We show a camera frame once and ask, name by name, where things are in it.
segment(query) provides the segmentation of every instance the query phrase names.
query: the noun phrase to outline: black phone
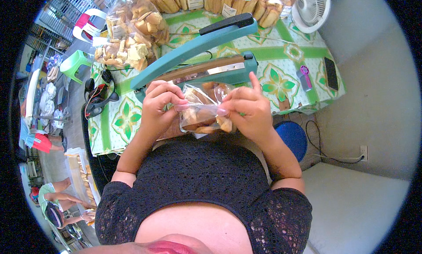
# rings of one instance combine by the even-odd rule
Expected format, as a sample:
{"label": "black phone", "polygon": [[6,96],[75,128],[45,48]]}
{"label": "black phone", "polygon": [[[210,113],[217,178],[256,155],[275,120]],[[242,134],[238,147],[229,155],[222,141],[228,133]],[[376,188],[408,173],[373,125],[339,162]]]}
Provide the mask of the black phone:
{"label": "black phone", "polygon": [[328,87],[332,90],[338,91],[337,72],[335,71],[335,64],[331,59],[324,57],[325,71],[327,73]]}

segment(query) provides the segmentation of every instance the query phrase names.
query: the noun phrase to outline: fan grille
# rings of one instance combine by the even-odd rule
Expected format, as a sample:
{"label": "fan grille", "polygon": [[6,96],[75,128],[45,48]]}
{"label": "fan grille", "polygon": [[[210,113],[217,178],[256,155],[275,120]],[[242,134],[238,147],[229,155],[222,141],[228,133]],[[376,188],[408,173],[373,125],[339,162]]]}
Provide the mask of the fan grille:
{"label": "fan grille", "polygon": [[322,18],[325,0],[297,0],[299,15],[308,26],[313,26]]}

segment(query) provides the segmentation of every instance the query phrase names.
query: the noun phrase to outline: black lace shirt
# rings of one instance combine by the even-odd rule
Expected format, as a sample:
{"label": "black lace shirt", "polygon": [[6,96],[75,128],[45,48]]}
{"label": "black lace shirt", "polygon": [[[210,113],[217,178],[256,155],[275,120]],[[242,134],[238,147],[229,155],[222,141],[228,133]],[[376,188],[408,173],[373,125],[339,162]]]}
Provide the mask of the black lace shirt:
{"label": "black lace shirt", "polygon": [[249,150],[209,142],[173,142],[151,152],[133,188],[110,182],[95,218],[104,245],[133,242],[141,222],[180,202],[220,205],[245,225],[254,253],[302,253],[312,206],[292,188],[270,190],[259,159]]}

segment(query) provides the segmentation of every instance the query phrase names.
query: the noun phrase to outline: electric fan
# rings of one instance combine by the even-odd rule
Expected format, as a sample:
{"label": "electric fan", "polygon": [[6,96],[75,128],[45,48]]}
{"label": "electric fan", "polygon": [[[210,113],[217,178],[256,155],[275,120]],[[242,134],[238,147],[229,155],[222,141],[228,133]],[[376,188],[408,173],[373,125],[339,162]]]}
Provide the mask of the electric fan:
{"label": "electric fan", "polygon": [[303,33],[318,30],[327,20],[331,0],[296,0],[292,8],[293,23]]}

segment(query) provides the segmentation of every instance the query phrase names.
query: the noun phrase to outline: tablecloth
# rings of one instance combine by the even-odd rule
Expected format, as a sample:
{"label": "tablecloth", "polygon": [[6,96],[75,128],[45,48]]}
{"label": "tablecloth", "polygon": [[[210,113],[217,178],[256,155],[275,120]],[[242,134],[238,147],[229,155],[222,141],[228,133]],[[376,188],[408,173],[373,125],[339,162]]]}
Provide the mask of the tablecloth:
{"label": "tablecloth", "polygon": [[[198,36],[199,29],[223,19],[222,16],[203,9],[165,14],[163,17],[169,25],[171,36],[169,42],[161,46],[161,55]],[[293,111],[310,114],[346,93],[344,81],[337,67],[338,91],[331,90],[326,85],[323,58],[333,60],[333,57],[318,32],[312,34],[300,32],[289,16],[287,19],[279,20],[274,28],[258,27],[258,32],[253,35],[215,47],[210,52],[213,58],[218,58],[252,51],[259,63],[257,77],[261,82],[264,96],[271,102],[272,114]],[[210,57],[209,53],[203,53],[189,63],[204,61]],[[309,78],[313,85],[307,92],[302,89],[296,75],[302,65],[309,68]],[[100,64],[94,63],[91,70],[91,77],[95,79],[96,86],[103,82],[99,75],[101,69]],[[125,69],[112,73],[120,99],[117,102],[109,102],[103,113],[89,119],[89,140],[93,155],[122,152],[140,125],[142,104],[130,89],[130,81],[139,72]],[[285,99],[288,99],[290,109],[280,111],[280,105],[286,103],[283,102]]]}

